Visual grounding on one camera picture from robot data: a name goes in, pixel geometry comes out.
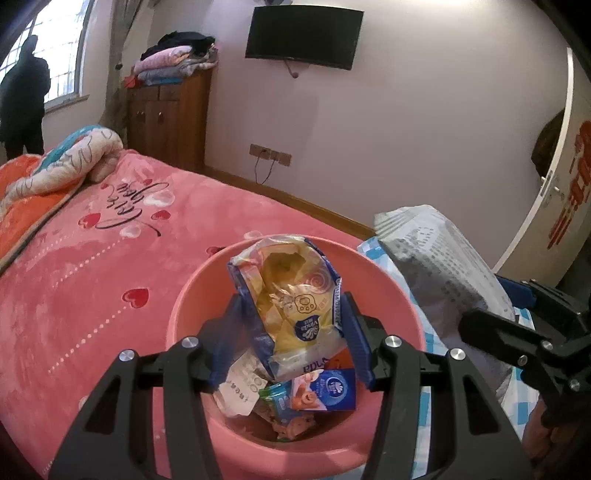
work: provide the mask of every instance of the window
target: window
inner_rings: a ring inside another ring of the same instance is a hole
[[[22,43],[35,34],[39,37],[35,56],[47,61],[51,76],[45,102],[60,103],[78,95],[86,24],[93,2],[51,0],[27,25],[0,65],[0,82],[18,61]]]

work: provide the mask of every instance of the power cord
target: power cord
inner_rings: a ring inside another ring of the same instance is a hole
[[[275,166],[275,162],[277,162],[277,159],[276,159],[276,158],[274,158],[274,159],[273,159],[273,163],[271,164],[271,168],[269,168],[269,173],[268,173],[268,174],[267,174],[267,176],[265,177],[265,180],[263,180],[263,181],[262,181],[262,183],[258,183],[258,176],[257,176],[257,174],[256,174],[256,168],[258,167],[258,162],[259,162],[259,160],[261,159],[261,155],[263,155],[263,153],[265,153],[265,152],[266,152],[266,150],[261,150],[261,153],[259,153],[259,156],[256,158],[256,163],[255,163],[255,182],[256,182],[258,185],[264,185],[264,184],[265,184],[265,182],[266,182],[267,180],[269,180],[269,177],[271,176],[271,172],[273,171],[273,167]]]

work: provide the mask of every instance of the wooden baseboard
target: wooden baseboard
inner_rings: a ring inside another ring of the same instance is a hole
[[[238,187],[249,192],[258,193],[264,195],[270,199],[276,200],[283,205],[294,208],[301,212],[310,215],[311,217],[326,223],[327,225],[333,226],[342,232],[348,233],[349,235],[356,236],[361,240],[367,240],[375,235],[374,229],[364,225],[362,223],[351,220],[350,218],[339,215],[338,213],[331,212],[325,208],[314,205],[313,203],[302,200],[301,198],[294,197],[289,193],[282,192],[281,190],[268,187],[266,185],[259,185],[252,180],[227,173],[222,170],[217,170],[212,167],[204,166],[200,172],[208,177],[219,180],[233,187]]]

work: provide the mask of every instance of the wooden cabinet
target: wooden cabinet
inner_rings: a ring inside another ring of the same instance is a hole
[[[203,170],[211,70],[196,72],[179,85],[128,91],[128,147],[173,167]]]

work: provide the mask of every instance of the yellow food package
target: yellow food package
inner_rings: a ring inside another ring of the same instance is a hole
[[[346,346],[341,278],[305,237],[263,238],[233,257],[228,269],[255,352],[274,380],[322,368]]]

